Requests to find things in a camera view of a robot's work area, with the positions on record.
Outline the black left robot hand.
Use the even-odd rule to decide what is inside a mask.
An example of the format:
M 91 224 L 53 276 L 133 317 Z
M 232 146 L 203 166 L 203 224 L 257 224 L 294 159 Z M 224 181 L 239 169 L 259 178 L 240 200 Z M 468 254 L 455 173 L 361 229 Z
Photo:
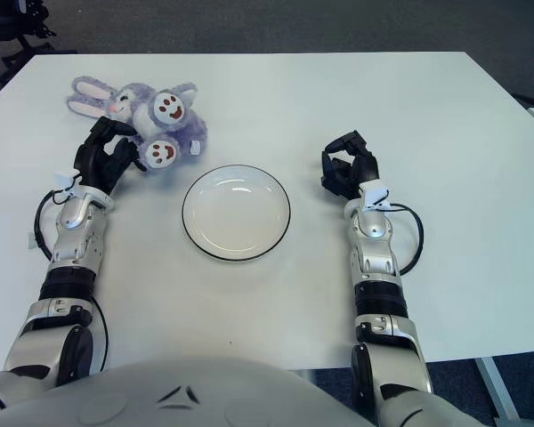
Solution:
M 127 139 L 136 134 L 126 123 L 100 117 L 77 150 L 74 168 L 81 176 L 80 184 L 109 195 L 130 164 L 146 172 L 137 146 Z

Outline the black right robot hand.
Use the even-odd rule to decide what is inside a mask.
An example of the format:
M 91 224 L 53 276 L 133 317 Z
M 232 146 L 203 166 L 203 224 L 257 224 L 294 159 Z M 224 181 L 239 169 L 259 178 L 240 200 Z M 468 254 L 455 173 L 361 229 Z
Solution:
M 351 163 L 330 156 L 342 151 L 353 157 Z M 321 165 L 321 185 L 348 200 L 360 196 L 361 183 L 379 178 L 376 158 L 367 149 L 366 141 L 356 130 L 330 142 L 321 152 Z

